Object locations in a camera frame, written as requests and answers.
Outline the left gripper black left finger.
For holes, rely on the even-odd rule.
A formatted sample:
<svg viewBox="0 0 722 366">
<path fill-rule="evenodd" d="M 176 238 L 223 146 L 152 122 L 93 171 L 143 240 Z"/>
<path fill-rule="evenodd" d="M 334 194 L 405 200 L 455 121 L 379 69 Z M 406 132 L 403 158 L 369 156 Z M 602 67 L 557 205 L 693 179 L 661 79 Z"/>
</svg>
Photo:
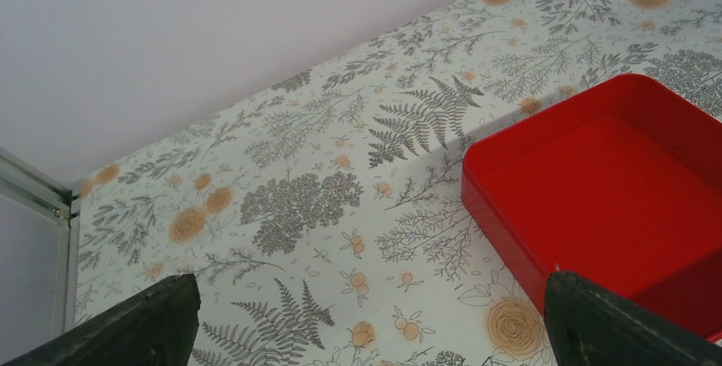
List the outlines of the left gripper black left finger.
<svg viewBox="0 0 722 366">
<path fill-rule="evenodd" d="M 166 277 L 7 365 L 187 365 L 198 333 L 196 277 Z"/>
</svg>

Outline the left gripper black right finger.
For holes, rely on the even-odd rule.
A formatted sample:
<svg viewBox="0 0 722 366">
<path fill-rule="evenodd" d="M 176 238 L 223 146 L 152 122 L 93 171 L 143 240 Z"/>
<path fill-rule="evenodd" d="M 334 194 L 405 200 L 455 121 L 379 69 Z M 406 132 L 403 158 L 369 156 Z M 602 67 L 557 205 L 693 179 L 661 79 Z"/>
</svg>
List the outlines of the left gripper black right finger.
<svg viewBox="0 0 722 366">
<path fill-rule="evenodd" d="M 720 365 L 721 347 L 568 271 L 554 272 L 544 323 L 558 365 Z"/>
</svg>

